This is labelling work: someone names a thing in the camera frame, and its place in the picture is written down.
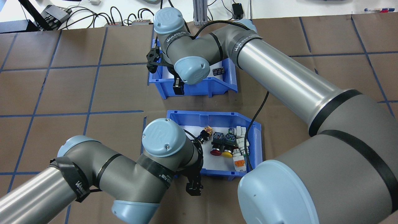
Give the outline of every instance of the storage bin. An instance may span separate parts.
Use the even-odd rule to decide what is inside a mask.
[[[251,119],[236,112],[203,112],[203,111],[186,111],[186,110],[168,110],[167,118],[175,121],[183,129],[191,132],[194,136],[198,136],[206,125],[213,128],[213,131],[222,132],[224,135],[228,132],[228,128],[236,128],[236,126],[248,127]],[[209,141],[205,141],[203,148],[203,168],[202,175],[223,176],[229,180],[235,177],[242,177],[246,172],[235,171],[232,158],[223,156],[213,156],[210,154],[212,137]],[[248,133],[248,141],[250,146],[249,159],[253,169],[263,161],[263,153],[261,147],[261,125],[254,122]]]

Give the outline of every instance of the blue plastic bin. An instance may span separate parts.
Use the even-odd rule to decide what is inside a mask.
[[[212,97],[213,95],[224,94],[228,90],[238,92],[234,63],[227,58],[222,61],[222,67],[225,70],[222,80],[216,77],[207,77],[195,85],[185,84],[184,96],[208,95]],[[163,69],[163,66],[159,66],[155,73],[149,73],[149,83],[155,84],[162,99],[166,99],[168,96],[180,96],[174,94],[174,78],[163,78]]]
[[[198,126],[205,127],[209,125],[211,127],[224,127],[224,128],[236,128],[236,126],[248,127],[251,119],[236,113],[236,112],[203,112],[203,111],[186,111],[186,110],[168,110],[167,118],[172,119],[181,126]],[[263,153],[261,147],[261,125],[258,122],[254,122],[248,133],[250,155],[249,159],[253,169],[263,161]],[[210,151],[203,150],[204,159],[210,155]],[[232,180],[235,177],[242,177],[246,173],[237,172],[235,169],[229,171],[217,170],[217,169],[206,169],[205,165],[201,170],[202,175],[208,176],[223,176],[228,177]]]

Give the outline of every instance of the yellow button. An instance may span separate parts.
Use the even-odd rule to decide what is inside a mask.
[[[227,158],[232,158],[232,154],[229,152],[222,152],[221,155]]]

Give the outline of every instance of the light blue joint cover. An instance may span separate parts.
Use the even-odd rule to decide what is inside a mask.
[[[179,74],[182,81],[193,85],[200,83],[209,75],[209,62],[198,56],[183,57],[174,63],[174,70]]]
[[[142,145],[152,156],[167,157],[177,153],[185,144],[184,130],[169,118],[159,118],[144,129]]]
[[[155,13],[153,25],[156,33],[168,34],[181,29],[184,26],[184,19],[178,9],[168,7]]]
[[[314,202],[286,164],[267,160],[242,177],[238,200],[247,223],[319,224]]]
[[[85,141],[97,141],[95,139],[92,139],[90,137],[87,136],[73,136],[70,139],[68,139],[65,144],[63,146],[61,146],[61,148],[59,148],[58,150],[58,154],[57,157],[61,157],[64,156],[68,150],[70,150],[73,146],[85,142]]]
[[[129,224],[147,224],[160,204],[114,200],[112,213]]]
[[[238,21],[234,21],[234,23],[240,23],[242,25],[245,25],[247,28],[254,30],[257,33],[257,29],[256,26],[253,24],[253,22],[251,20],[248,19],[241,19]]]

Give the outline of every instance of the black cable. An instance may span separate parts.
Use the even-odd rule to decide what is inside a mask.
[[[207,7],[207,10],[208,10],[208,12],[210,13],[211,20],[213,21],[213,20],[214,20],[214,19],[213,19],[213,14],[210,12],[210,9],[209,9],[209,7]]]
[[[101,192],[102,190],[101,189],[90,189],[90,193],[93,193],[93,192]]]
[[[145,11],[148,11],[148,12],[150,12],[150,13],[152,14],[152,16],[155,16],[155,14],[154,14],[151,10],[149,10],[149,9],[144,9],[144,10],[141,11],[141,14],[140,14],[141,19],[142,19],[142,13],[145,12]]]
[[[134,16],[134,18],[135,18],[135,20],[137,21],[137,16],[134,14],[134,13],[131,13],[128,17],[127,17],[127,20],[130,20],[130,16]]]
[[[174,8],[172,2],[170,0],[167,0],[167,1],[169,2],[170,6]]]
[[[229,19],[229,20],[231,20],[231,19],[234,17],[234,14],[231,12],[231,10],[229,10],[229,9],[225,6],[224,0],[221,0],[221,2],[222,2],[222,5],[224,6],[224,8],[225,8],[228,12],[230,12],[230,13],[232,14],[232,17]]]
[[[83,17],[83,18],[81,18],[81,19],[79,19],[79,20],[77,20],[77,21],[75,21],[75,22],[73,22],[73,23],[71,23],[71,24],[69,24],[69,25],[65,26],[65,27],[64,27],[64,28],[62,28],[62,29],[68,28],[68,27],[70,27],[71,25],[73,25],[73,24],[75,24],[75,23],[77,23],[77,22],[79,22],[79,21],[82,21],[82,20],[84,20],[84,19],[87,19],[87,18],[89,18],[89,17],[91,17],[91,16],[96,16],[96,14],[93,14],[93,15],[89,15],[89,16]]]
[[[253,19],[253,8],[252,8],[252,0],[250,0],[250,20]]]
[[[216,2],[217,0],[214,0],[212,3],[210,3],[209,5],[207,5],[207,6],[211,6],[211,5],[213,5],[215,2]]]
[[[189,134],[189,135],[193,138],[193,140],[196,141],[197,146],[199,147],[199,148],[198,148],[198,149],[199,149],[199,152],[203,155],[203,148],[202,148],[202,144],[199,142],[199,139],[197,139],[197,138],[196,138],[193,134],[191,134],[189,131],[187,131],[187,130],[185,130],[185,129],[184,129],[184,131],[185,131],[185,133]]]
[[[133,24],[133,22],[131,21],[131,20],[123,20],[123,22],[125,23],[125,24],[127,24],[128,26],[130,26],[131,24]]]
[[[113,22],[113,24],[115,24],[115,20],[113,19],[113,16],[112,16],[112,9],[116,9],[117,10],[117,12],[119,13],[119,15],[120,15],[120,20],[121,20],[121,23],[122,23],[122,26],[124,26],[124,24],[123,24],[123,17],[122,17],[122,13],[120,13],[120,11],[119,11],[119,9],[118,8],[116,8],[116,7],[114,7],[114,6],[112,6],[111,7],[111,18],[112,18],[112,22]]]
[[[148,9],[148,8],[140,8],[140,9],[138,10],[138,12],[137,12],[138,19],[140,18],[140,12],[141,12],[141,10],[145,10],[145,9]]]
[[[101,12],[101,13],[96,14],[96,16],[94,17],[93,28],[95,28],[96,19],[97,19],[98,16],[103,16],[105,18],[105,20],[106,20],[106,23],[109,25],[108,19],[106,18],[106,16],[103,15],[103,12]]]
[[[170,0],[168,0],[168,1],[169,1],[170,6],[174,8],[172,2]],[[184,20],[184,25],[185,25],[185,28],[187,28],[188,33],[190,33],[191,31],[189,30],[188,24],[187,24],[187,22],[185,22],[185,20]]]
[[[25,15],[25,19],[26,19],[26,21],[28,22],[27,17],[26,17],[26,14],[25,14],[25,10],[23,9],[22,4],[20,4],[20,5],[21,5],[21,9],[22,9],[22,11],[23,11],[23,14]]]
[[[252,164],[250,163],[250,159],[249,159],[249,155],[248,155],[248,148],[247,148],[247,145],[246,145],[246,141],[247,141],[247,139],[248,139],[249,130],[250,130],[250,128],[252,127],[252,124],[253,124],[254,120],[256,119],[257,115],[260,113],[261,109],[263,108],[265,102],[267,101],[268,95],[269,95],[269,92],[267,91],[267,94],[265,95],[265,98],[264,98],[263,102],[261,103],[260,108],[258,108],[256,114],[254,115],[252,121],[250,122],[248,128],[246,129],[245,138],[243,139],[244,148],[245,148],[245,157],[246,157],[246,160],[247,160],[247,162],[248,162],[248,165],[249,165],[250,170],[253,170],[253,167],[252,167]]]
[[[243,28],[243,29],[245,29],[245,30],[250,30],[250,29],[247,28],[246,26],[244,26],[244,25],[242,25],[242,24],[239,24],[239,23],[233,23],[233,22],[225,21],[225,20],[215,20],[215,21],[210,21],[210,22],[206,23],[205,25],[203,25],[203,26],[198,30],[198,32],[195,34],[195,36],[193,36],[192,38],[193,38],[193,39],[196,39],[196,38],[199,36],[200,32],[202,32],[206,27],[208,27],[208,26],[210,26],[210,25],[212,25],[212,24],[217,24],[217,23],[230,24],[230,25],[233,25],[233,26],[238,26],[238,27]]]
[[[93,11],[87,9],[87,8],[84,8],[84,7],[81,7],[81,6],[75,6],[75,8],[83,8],[83,9],[76,10],[76,11],[74,11],[73,13],[70,14],[70,17],[69,17],[69,18],[66,20],[66,22],[65,22],[65,25],[66,25],[66,26],[65,26],[64,28],[66,28],[66,29],[69,29],[68,22],[69,22],[69,20],[72,18],[72,15],[74,15],[74,14],[77,13],[77,12],[80,12],[80,11],[90,11],[90,12],[92,13],[92,15],[90,15],[90,16],[96,15],[95,12],[93,12]],[[92,19],[90,25],[89,25],[87,28],[89,28],[89,27],[94,23],[94,19],[95,19],[95,18]]]

